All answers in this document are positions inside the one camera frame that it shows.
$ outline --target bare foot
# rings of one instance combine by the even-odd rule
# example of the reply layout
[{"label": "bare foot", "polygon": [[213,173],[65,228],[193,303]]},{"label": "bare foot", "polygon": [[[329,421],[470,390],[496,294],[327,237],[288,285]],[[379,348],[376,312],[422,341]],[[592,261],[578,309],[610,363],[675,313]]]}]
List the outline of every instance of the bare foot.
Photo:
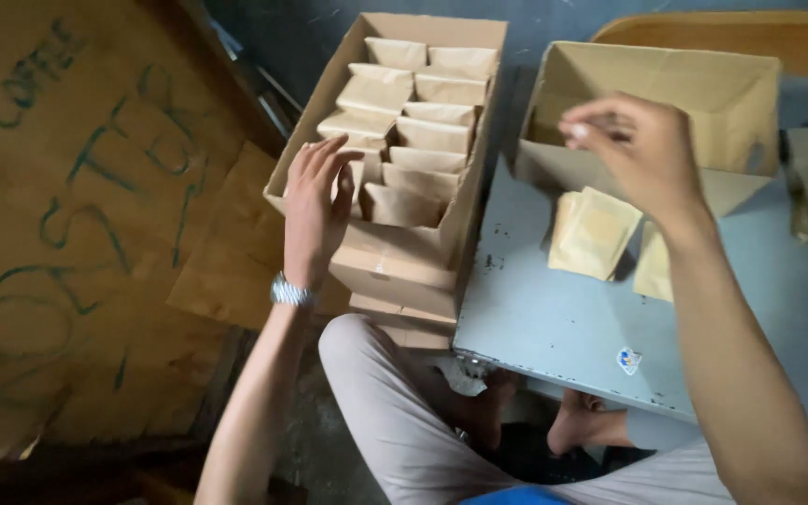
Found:
[{"label": "bare foot", "polygon": [[469,433],[476,444],[486,450],[495,450],[501,445],[501,411],[519,385],[519,374],[498,368],[485,377],[488,389],[473,397],[471,419],[463,430]]},{"label": "bare foot", "polygon": [[602,407],[600,397],[567,388],[554,425],[548,431],[550,452],[563,455],[569,449],[581,445],[587,437],[590,416]]}]

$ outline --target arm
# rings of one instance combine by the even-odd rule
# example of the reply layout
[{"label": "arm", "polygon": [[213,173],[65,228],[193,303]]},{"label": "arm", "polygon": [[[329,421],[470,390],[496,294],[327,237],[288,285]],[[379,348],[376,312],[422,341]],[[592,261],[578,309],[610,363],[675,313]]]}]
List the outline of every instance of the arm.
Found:
[{"label": "arm", "polygon": [[664,234],[685,381],[725,487],[739,503],[808,503],[808,419],[725,256],[687,115],[617,94],[563,120]]},{"label": "arm", "polygon": [[[306,144],[289,168],[286,198],[286,280],[317,289],[339,248],[351,213],[354,184],[337,154],[346,137]],[[339,174],[339,194],[330,189]],[[196,505],[263,503],[279,440],[286,430],[311,306],[275,304],[232,391],[198,483]]]}]

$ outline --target beige pants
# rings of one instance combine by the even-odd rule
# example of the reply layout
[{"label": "beige pants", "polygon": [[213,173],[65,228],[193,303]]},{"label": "beige pants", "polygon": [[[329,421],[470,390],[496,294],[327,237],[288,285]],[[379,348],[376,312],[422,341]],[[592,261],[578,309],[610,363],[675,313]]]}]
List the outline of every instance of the beige pants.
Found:
[{"label": "beige pants", "polygon": [[[522,485],[455,437],[436,414],[454,395],[444,377],[411,360],[365,316],[334,319],[320,338],[320,359],[348,429],[392,504],[459,503]],[[587,505],[734,503],[702,440],[550,490]]]}]

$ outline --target gray metal table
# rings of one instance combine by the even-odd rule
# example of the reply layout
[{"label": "gray metal table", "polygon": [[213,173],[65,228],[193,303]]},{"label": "gray metal table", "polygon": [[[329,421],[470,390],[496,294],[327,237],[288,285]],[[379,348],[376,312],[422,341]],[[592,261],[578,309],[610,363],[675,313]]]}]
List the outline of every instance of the gray metal table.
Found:
[{"label": "gray metal table", "polygon": [[[782,124],[808,121],[808,80],[786,80]],[[744,294],[808,413],[808,245],[789,232],[779,177],[719,220]],[[548,197],[498,163],[454,339],[458,352],[606,399],[695,421],[672,304],[547,266]],[[628,246],[637,258],[640,233]],[[643,354],[634,375],[616,357]]]}]

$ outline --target silver watch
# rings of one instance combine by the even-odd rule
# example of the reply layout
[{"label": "silver watch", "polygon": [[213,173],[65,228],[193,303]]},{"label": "silver watch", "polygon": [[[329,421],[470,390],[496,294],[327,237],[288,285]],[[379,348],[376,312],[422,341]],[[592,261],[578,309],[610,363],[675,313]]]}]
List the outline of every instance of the silver watch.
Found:
[{"label": "silver watch", "polygon": [[270,286],[270,301],[275,304],[290,304],[302,306],[313,304],[317,300],[317,294],[307,288],[292,286],[286,281],[286,275],[280,270],[273,279]]}]

